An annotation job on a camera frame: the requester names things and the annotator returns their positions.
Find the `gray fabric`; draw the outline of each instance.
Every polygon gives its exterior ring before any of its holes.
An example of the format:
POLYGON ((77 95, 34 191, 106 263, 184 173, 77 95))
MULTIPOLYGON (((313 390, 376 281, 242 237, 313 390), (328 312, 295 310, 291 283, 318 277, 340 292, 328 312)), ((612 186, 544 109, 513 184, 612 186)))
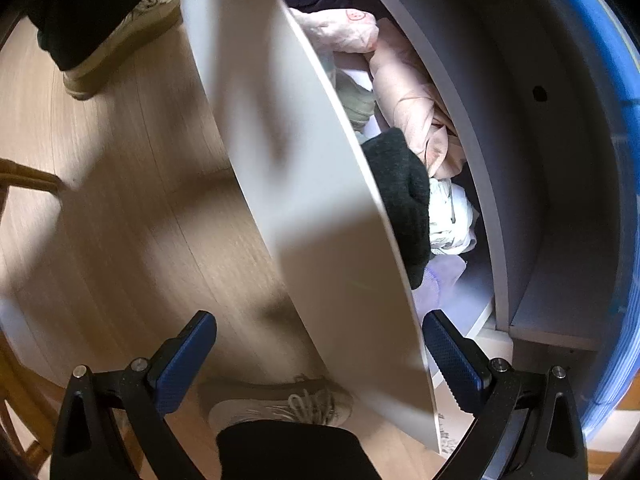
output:
POLYGON ((334 61, 334 53, 331 50, 327 50, 324 52, 316 52, 318 54, 318 59, 320 60, 320 64, 324 69, 324 73, 331 81, 331 86, 335 88, 335 61, 334 61))
POLYGON ((356 134, 356 139, 358 139, 358 144, 364 144, 369 140, 369 137, 366 137, 365 134, 361 134, 360 132, 354 132, 356 134))
POLYGON ((373 92, 357 84, 340 69, 335 73, 335 92, 354 131, 361 132, 376 106, 373 92))
POLYGON ((411 288, 418 288, 431 254, 427 170, 398 128, 368 140, 362 151, 385 204, 411 288))

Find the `pink clothing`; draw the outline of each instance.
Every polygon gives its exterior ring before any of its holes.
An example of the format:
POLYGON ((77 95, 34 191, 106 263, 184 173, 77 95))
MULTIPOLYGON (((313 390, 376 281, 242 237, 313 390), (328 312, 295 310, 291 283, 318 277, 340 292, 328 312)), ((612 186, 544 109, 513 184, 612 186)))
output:
POLYGON ((407 38, 387 18, 378 21, 378 28, 369 68, 380 111, 404 132, 429 177, 459 174, 466 156, 438 89, 407 38))
POLYGON ((358 9, 327 9, 300 12, 289 9, 318 52, 371 52, 378 28, 373 14, 358 9))

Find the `black knit fabric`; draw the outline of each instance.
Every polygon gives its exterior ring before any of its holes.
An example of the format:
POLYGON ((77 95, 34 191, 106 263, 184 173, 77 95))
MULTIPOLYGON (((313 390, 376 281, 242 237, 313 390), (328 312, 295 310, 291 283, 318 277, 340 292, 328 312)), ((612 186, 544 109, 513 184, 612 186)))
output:
POLYGON ((364 142, 362 151, 385 204, 411 288, 429 261, 429 176, 398 128, 364 142))

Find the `chair leg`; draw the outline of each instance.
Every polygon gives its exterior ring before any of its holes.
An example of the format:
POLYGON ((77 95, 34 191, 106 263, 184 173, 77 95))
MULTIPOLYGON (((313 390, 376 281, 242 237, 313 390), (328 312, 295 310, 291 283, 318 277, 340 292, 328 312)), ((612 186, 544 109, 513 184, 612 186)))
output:
POLYGON ((0 184, 57 193, 62 181, 54 174, 0 158, 0 184))
POLYGON ((37 475, 42 469, 42 466, 44 466, 49 455, 49 451, 44 449, 37 440, 34 440, 24 451, 24 461, 27 463, 33 474, 37 475))
MULTIPOLYGON (((23 377, 23 370, 24 367, 0 330, 0 384, 2 385, 0 399, 3 397, 6 399, 31 434, 50 453, 53 448, 53 433, 58 414, 36 386, 23 377)), ((2 418, 2 406, 0 406, 0 418, 2 418)))

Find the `blue rim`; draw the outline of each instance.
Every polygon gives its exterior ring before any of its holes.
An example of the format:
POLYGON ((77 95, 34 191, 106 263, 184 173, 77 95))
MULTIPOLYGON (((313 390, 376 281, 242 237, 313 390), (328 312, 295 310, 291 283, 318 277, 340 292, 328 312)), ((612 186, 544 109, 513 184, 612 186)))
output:
POLYGON ((622 398, 640 365, 640 56, 620 21, 603 0, 558 0, 570 9, 597 49, 622 120, 612 132, 621 181, 620 259, 609 308, 609 330, 591 369, 591 387, 577 393, 582 430, 593 436, 622 398))

